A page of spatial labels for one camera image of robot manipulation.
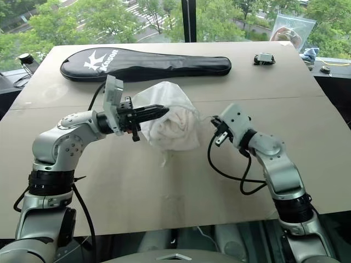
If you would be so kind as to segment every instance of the plastic bag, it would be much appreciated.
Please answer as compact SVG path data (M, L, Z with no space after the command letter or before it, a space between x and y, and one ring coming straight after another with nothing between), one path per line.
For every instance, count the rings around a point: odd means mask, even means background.
M199 147L199 113L182 89L171 82L161 82L132 98L133 107L160 104L169 111L159 119L140 124L148 142L161 150L187 151Z
M270 41L290 41L300 51L315 23L312 19L278 14Z

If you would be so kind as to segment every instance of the white towel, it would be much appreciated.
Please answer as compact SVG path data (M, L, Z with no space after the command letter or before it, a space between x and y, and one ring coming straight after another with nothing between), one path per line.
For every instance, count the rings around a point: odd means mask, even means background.
M160 104L169 111L159 119L141 123L141 132L149 143L162 150L187 151L199 147L198 111L182 89L171 82L161 82L132 98L133 106Z

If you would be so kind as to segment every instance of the robotic arm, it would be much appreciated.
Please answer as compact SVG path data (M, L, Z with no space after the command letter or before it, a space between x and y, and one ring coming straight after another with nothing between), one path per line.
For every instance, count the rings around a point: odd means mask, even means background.
M211 121L217 127L217 146L229 138L244 156L252 154L263 167L285 233L281 243L286 262L338 262L332 258L327 235L313 210L296 166L286 154L285 143L273 135L255 131L251 118L237 104L229 105Z
M132 133L133 141L139 141L140 123L168 112L160 105L133 109L129 97L121 102L122 92L123 82L107 76L104 112L68 115L34 141L35 160L16 240L0 250L1 263L53 262L57 247L66 246L73 236L76 211L67 205L72 201L74 172L85 147L111 133Z

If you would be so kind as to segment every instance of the table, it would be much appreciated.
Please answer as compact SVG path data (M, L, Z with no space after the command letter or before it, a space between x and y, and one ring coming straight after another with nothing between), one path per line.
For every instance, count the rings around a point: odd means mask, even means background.
M90 144L83 153L77 183L98 235L223 224L276 217L265 188L242 196L239 183L221 177L207 163L206 151L214 128L206 116L221 113L232 102L252 117L256 129L284 138L289 157L297 165L313 204L321 213L351 209L344 197L351 185L348 175L351 133L337 110L288 42L161 43L105 45L145 52L226 56L233 65L223 77L185 77L178 84L201 112L201 146L193 151L165 153L141 137L109 135ZM33 156L31 145L39 133L62 117L85 111L99 83L71 82L59 72L71 54L95 45L54 47L29 84L0 122L0 228L1 238L14 236L19 214L14 201L27 184ZM253 66L260 52L272 53L276 64ZM126 83L125 96L160 80ZM95 103L101 110L102 95ZM233 176L241 176L247 159L229 143L213 149L213 162ZM254 160L250 178L262 179ZM248 184L249 190L254 185ZM77 199L75 235L89 228Z

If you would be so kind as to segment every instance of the beige tabletop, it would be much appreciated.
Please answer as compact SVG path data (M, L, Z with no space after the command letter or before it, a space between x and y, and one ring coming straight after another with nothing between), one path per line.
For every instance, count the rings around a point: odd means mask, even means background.
M204 120L199 125L199 148L164 153L152 148L143 136L141 142L133 142L130 135L109 135L86 148L76 176L87 178L77 187L98 235L276 217L267 188L243 196L238 182L221 177L207 163L207 146L214 128L206 117L221 113L231 102L244 108L257 130L284 139L288 155L321 213L351 209L344 197L351 185L351 133L292 45L235 42L107 46L226 56L232 69L223 77L168 79L178 84L201 112ZM27 184L34 138L63 116L85 111L99 85L71 82L59 72L65 58L91 47L95 46L54 47L0 122L0 238L14 236L19 214L12 206ZM272 53L276 64L254 66L253 57L260 52ZM160 81L126 83L124 95L133 96ZM102 94L95 109L101 110L101 105ZM247 159L228 142L215 147L212 156L213 162L230 175L241 176L245 170ZM256 161L249 177L263 178ZM76 198L71 207L78 212L75 235L88 235Z

